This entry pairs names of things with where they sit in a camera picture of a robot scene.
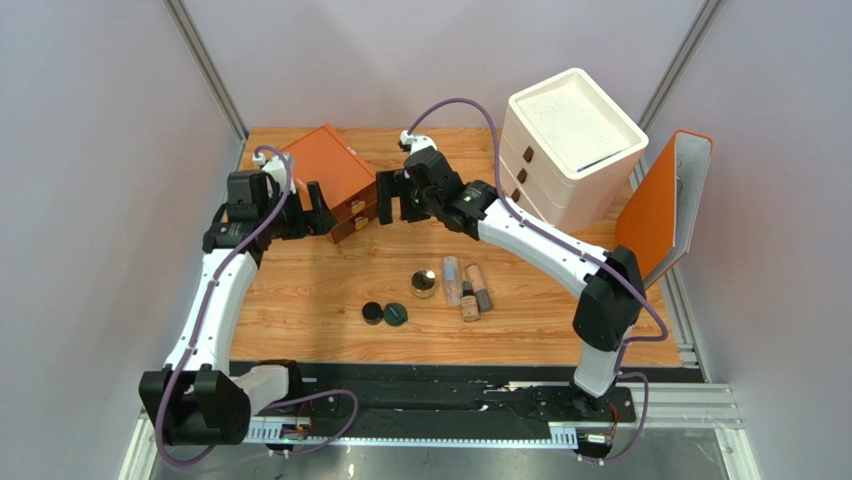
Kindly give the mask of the orange drawer box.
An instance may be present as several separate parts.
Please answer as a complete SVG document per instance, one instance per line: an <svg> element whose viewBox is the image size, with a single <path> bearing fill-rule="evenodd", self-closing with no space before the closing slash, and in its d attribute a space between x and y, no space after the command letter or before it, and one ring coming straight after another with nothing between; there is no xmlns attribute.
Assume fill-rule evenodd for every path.
<svg viewBox="0 0 852 480"><path fill-rule="evenodd" d="M311 205L307 184L319 183L337 224L327 238L338 244L376 218L376 172L325 124L283 148L294 158L294 180L305 207Z"/></svg>

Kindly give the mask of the clear blue-label bottle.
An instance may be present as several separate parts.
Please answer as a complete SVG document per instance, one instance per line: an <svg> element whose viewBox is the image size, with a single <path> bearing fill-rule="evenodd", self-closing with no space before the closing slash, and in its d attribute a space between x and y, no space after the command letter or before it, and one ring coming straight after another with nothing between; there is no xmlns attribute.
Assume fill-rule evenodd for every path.
<svg viewBox="0 0 852 480"><path fill-rule="evenodd" d="M462 275L460 261L456 256L446 256L442 259L442 275L444 292L451 307L459 307L461 303Z"/></svg>

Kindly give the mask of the beige tube grey cap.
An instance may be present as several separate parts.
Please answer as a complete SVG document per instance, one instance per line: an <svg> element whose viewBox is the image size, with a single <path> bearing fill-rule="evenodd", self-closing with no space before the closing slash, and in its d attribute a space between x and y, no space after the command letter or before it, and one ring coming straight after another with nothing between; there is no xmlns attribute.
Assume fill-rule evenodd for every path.
<svg viewBox="0 0 852 480"><path fill-rule="evenodd" d="M493 301L487 288L487 284L480 266L476 263L465 267L467 279L473 288L480 312L490 312L494 309Z"/></svg>

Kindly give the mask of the small foundation bottle black cap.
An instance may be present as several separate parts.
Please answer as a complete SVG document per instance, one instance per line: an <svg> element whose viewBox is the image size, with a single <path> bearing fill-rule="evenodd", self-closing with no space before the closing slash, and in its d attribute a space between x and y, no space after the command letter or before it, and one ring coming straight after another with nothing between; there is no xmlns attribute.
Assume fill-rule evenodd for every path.
<svg viewBox="0 0 852 480"><path fill-rule="evenodd" d="M480 319L478 299L469 280L462 281L460 309L465 322L475 322Z"/></svg>

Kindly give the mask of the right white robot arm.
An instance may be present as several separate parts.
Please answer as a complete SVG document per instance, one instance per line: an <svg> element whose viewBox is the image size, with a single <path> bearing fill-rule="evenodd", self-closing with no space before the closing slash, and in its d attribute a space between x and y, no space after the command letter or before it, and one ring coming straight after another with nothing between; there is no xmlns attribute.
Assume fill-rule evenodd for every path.
<svg viewBox="0 0 852 480"><path fill-rule="evenodd" d="M463 182L433 140L402 132L402 168L380 171L377 218L435 219L447 230L506 250L562 285L577 301L573 328L583 345L573 383L585 395L611 390L627 334L647 301L635 254L597 247L532 217L491 184Z"/></svg>

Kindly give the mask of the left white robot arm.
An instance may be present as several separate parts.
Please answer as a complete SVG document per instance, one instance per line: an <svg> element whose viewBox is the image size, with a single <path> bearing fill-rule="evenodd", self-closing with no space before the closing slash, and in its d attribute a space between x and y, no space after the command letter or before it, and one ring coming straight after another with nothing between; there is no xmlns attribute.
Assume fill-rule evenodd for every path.
<svg viewBox="0 0 852 480"><path fill-rule="evenodd" d="M324 235L334 217L318 182L298 186L291 154L262 146L253 161L255 169L228 175L226 199L202 237L200 279L186 323L163 367L145 372L139 383L143 406L164 445L240 444L252 416L284 399L296 375L294 362L287 360L262 361L232 375L232 342L272 242Z"/></svg>

